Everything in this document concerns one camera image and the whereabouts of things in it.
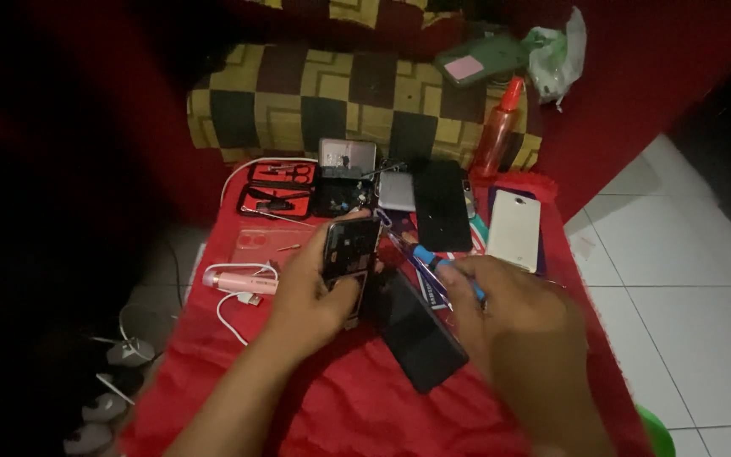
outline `white phone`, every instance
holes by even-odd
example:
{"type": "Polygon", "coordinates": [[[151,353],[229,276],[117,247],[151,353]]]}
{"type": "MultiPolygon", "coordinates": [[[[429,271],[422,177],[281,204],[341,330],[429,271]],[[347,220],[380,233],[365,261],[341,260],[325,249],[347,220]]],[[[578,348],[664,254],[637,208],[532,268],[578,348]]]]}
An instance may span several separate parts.
{"type": "Polygon", "coordinates": [[[535,273],[539,238],[540,202],[499,190],[492,206],[486,253],[535,273]]]}
{"type": "Polygon", "coordinates": [[[415,212],[413,176],[400,171],[383,171],[379,176],[379,207],[387,210],[415,212]]]}

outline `green phone case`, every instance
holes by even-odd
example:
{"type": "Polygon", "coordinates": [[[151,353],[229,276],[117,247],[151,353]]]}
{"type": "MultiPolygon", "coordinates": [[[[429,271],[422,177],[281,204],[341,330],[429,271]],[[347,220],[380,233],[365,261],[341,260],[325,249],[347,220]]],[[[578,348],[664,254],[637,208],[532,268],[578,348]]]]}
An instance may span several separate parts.
{"type": "Polygon", "coordinates": [[[503,33],[468,41],[459,47],[446,50],[436,56],[433,65],[453,85],[462,88],[493,75],[524,68],[528,62],[529,53],[521,46],[521,42],[503,33]],[[478,60],[483,69],[461,79],[453,77],[445,66],[467,56],[478,60]]]}

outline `red cap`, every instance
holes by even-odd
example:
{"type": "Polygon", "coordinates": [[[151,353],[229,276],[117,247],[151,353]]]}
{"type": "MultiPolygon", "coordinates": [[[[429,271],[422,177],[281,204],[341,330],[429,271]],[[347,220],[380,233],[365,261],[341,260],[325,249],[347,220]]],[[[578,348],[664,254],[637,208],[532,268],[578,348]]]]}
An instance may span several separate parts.
{"type": "Polygon", "coordinates": [[[501,103],[498,104],[502,110],[514,111],[517,108],[517,101],[521,98],[521,89],[523,88],[523,78],[513,77],[509,81],[507,91],[501,97],[501,103]]]}

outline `orange spray bottle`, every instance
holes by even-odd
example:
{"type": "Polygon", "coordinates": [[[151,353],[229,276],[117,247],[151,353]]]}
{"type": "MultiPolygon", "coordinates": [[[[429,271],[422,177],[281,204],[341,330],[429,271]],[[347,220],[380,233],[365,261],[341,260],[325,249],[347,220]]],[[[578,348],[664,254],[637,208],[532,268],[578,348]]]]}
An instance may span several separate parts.
{"type": "Polygon", "coordinates": [[[517,121],[517,104],[523,84],[523,78],[513,77],[501,97],[501,102],[490,110],[489,119],[484,123],[481,140],[470,164],[470,179],[475,184],[495,182],[503,152],[517,121]]]}

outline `scissors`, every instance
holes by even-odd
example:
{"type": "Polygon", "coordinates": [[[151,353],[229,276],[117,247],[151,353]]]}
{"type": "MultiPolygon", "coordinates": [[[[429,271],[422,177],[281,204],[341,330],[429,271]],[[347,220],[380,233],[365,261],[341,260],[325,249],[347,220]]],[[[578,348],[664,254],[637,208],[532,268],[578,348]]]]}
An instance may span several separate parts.
{"type": "Polygon", "coordinates": [[[281,172],[285,176],[290,176],[292,182],[299,184],[309,184],[312,181],[314,166],[311,165],[289,165],[285,168],[270,168],[268,171],[262,171],[262,175],[280,176],[281,172]]]}

